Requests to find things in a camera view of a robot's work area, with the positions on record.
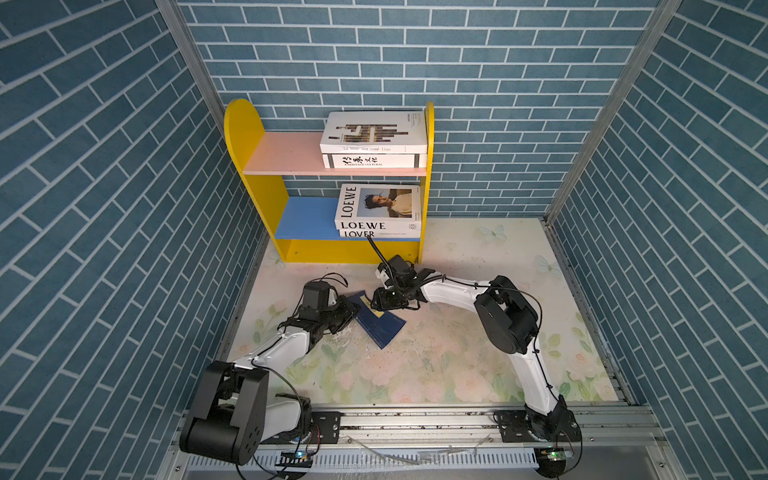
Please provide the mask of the navy blue book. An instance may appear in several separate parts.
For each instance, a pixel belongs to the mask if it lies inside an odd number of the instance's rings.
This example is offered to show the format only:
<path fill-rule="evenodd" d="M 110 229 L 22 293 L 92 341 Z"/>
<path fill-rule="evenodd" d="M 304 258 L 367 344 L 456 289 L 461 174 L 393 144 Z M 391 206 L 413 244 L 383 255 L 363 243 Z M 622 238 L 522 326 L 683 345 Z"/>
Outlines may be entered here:
<path fill-rule="evenodd" d="M 406 325 L 406 321 L 390 313 L 375 310 L 360 291 L 350 295 L 350 301 L 359 307 L 357 323 L 371 340 L 381 349 L 385 349 Z"/>

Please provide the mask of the white LOVER book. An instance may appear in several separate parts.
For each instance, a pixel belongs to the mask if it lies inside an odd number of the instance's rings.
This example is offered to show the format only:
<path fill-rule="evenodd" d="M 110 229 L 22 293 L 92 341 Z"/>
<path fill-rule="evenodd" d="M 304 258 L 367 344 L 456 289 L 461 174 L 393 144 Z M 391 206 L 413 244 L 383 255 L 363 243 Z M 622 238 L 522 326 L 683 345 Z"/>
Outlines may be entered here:
<path fill-rule="evenodd" d="M 339 230 L 339 234 L 342 238 L 353 239 L 366 239 L 372 237 L 373 239 L 396 239 L 396 240 L 418 240 L 420 234 L 418 232 L 391 232 L 380 230 Z"/>

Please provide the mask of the white LOEWE book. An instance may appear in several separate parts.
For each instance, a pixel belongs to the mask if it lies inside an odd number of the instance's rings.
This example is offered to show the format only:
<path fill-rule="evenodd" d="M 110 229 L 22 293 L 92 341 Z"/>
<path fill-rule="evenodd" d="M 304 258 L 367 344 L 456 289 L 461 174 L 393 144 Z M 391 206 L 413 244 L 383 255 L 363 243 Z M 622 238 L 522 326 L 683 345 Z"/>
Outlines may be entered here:
<path fill-rule="evenodd" d="M 343 184 L 334 221 L 342 231 L 396 232 L 418 237 L 422 226 L 421 189 L 418 185 Z"/>

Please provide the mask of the Heritage Cultural book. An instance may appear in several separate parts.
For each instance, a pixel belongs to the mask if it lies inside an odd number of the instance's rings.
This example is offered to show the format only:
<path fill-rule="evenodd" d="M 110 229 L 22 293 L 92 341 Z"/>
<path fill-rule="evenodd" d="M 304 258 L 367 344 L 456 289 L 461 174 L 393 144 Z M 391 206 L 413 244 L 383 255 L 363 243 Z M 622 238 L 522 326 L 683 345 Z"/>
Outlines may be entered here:
<path fill-rule="evenodd" d="M 323 154 L 328 169 L 420 169 L 426 167 L 426 154 Z"/>

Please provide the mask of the white brown-pattern book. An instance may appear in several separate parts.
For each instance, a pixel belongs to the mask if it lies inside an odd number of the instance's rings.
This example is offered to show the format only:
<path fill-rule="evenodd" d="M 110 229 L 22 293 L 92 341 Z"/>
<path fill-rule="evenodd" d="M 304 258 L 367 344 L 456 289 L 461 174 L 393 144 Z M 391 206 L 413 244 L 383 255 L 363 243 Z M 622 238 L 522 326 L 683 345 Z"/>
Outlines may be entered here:
<path fill-rule="evenodd" d="M 426 154 L 422 111 L 332 112 L 320 141 L 322 153 Z"/>

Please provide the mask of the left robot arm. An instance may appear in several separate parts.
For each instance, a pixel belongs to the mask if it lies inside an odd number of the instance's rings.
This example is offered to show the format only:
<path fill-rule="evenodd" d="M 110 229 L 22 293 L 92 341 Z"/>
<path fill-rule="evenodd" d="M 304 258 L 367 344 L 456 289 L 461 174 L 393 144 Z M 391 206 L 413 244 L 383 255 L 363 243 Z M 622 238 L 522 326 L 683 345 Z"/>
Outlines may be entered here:
<path fill-rule="evenodd" d="M 272 338 L 233 362 L 214 361 L 204 370 L 181 430 L 180 450 L 243 466 L 264 440 L 301 443 L 312 428 L 311 400 L 298 393 L 285 372 L 359 312 L 360 306 L 328 281 L 307 282 Z"/>

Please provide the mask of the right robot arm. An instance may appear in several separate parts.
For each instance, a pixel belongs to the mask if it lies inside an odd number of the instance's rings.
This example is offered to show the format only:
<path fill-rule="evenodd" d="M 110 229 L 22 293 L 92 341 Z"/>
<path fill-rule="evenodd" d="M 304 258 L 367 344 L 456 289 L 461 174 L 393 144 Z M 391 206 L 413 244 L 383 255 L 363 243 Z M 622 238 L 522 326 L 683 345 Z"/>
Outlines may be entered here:
<path fill-rule="evenodd" d="M 550 381 L 540 357 L 541 302 L 498 275 L 490 281 L 456 279 L 433 269 L 416 269 L 398 255 L 386 259 L 373 238 L 366 240 L 381 263 L 382 286 L 370 298 L 378 311 L 416 310 L 422 304 L 457 307 L 478 316 L 490 343 L 509 358 L 524 394 L 528 428 L 534 438 L 555 442 L 582 438 L 575 414 Z"/>

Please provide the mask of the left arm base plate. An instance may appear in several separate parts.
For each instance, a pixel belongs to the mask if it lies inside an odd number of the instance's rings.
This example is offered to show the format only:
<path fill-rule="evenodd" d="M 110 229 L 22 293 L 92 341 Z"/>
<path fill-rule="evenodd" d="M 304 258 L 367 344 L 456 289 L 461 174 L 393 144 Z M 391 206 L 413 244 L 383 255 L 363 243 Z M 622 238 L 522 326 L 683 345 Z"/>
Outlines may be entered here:
<path fill-rule="evenodd" d="M 339 441 L 342 414 L 340 411 L 319 411 L 303 413 L 297 424 L 296 433 L 291 439 L 304 440 L 309 433 L 320 445 L 335 445 Z"/>

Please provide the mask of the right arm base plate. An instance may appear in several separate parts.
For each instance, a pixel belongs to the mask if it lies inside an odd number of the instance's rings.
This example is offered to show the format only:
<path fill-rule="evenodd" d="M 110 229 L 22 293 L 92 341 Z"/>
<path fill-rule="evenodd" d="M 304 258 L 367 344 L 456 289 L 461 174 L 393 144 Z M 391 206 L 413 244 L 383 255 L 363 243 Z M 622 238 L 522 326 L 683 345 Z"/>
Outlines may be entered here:
<path fill-rule="evenodd" d="M 497 410 L 492 414 L 504 443 L 559 442 L 582 440 L 580 426 L 567 408 L 557 407 L 544 415 L 530 408 Z"/>

